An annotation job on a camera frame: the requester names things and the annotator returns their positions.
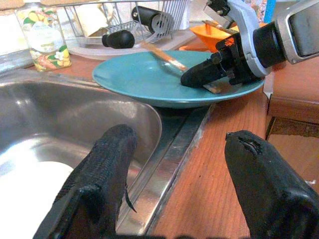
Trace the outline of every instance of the dish rack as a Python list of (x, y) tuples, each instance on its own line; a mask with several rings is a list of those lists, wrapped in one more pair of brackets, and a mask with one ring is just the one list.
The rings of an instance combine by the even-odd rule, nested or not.
[(102, 44), (102, 36), (130, 31), (135, 46), (154, 43), (179, 29), (189, 0), (101, 0), (63, 4), (75, 38), (82, 44)]

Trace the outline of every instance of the black knob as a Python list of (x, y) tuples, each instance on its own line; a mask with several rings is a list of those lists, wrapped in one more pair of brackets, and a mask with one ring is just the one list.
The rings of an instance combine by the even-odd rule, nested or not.
[(127, 30), (121, 30), (102, 36), (102, 44), (114, 49), (132, 48), (135, 44), (133, 34)]

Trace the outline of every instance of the blue bowl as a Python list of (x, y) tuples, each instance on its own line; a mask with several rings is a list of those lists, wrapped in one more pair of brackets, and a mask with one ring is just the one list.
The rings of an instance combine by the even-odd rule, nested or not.
[[(197, 65), (211, 53), (167, 51), (188, 68)], [(260, 88), (264, 81), (231, 86), (227, 78), (218, 80), (220, 94), (180, 84), (182, 73), (151, 52), (140, 52), (112, 58), (98, 65), (92, 76), (102, 87), (158, 107), (192, 108), (233, 99)]]

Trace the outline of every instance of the sink basin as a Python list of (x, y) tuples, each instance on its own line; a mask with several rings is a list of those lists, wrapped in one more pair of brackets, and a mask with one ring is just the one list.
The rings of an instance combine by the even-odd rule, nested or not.
[(18, 70), (0, 77), (0, 238), (32, 238), (69, 173), (110, 127), (138, 135), (133, 182), (161, 135), (150, 106), (53, 74)]
[(152, 108), (96, 83), (19, 69), (0, 75), (0, 238), (32, 238), (65, 179), (110, 127), (138, 135), (118, 234), (147, 234), (213, 107)]

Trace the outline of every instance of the glass bottle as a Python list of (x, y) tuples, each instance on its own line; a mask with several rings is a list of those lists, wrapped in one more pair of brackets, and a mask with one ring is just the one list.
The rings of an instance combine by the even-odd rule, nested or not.
[(30, 48), (38, 71), (51, 71), (71, 65), (56, 8), (40, 0), (24, 0), (15, 15)]

